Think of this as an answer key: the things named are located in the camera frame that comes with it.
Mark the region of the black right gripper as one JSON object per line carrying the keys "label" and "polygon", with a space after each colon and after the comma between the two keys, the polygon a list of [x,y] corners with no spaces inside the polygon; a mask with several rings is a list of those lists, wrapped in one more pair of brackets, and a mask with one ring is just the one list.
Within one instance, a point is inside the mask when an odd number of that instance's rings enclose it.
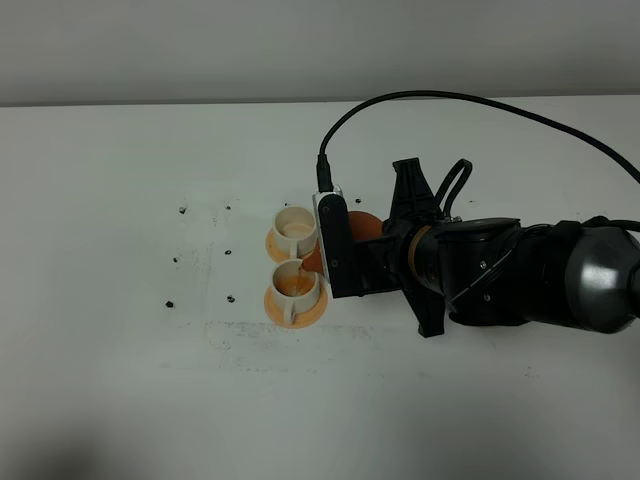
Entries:
{"label": "black right gripper", "polygon": [[440,224],[436,198],[418,158],[395,161],[391,208],[380,238],[354,241],[362,296],[402,291],[423,338],[444,334],[445,299],[422,285],[410,267],[410,244],[423,228]]}

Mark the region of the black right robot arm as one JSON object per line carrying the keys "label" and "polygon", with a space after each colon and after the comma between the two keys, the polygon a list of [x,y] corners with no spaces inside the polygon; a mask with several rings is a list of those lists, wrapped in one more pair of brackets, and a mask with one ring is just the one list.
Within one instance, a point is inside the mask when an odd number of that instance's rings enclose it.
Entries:
{"label": "black right robot arm", "polygon": [[419,334],[447,321],[471,326],[547,323],[616,333],[639,314],[639,227],[595,217],[524,226],[496,217],[463,221],[451,208],[472,165],[458,161],[432,190],[417,159],[393,165],[389,217],[356,245],[368,293],[399,290]]}

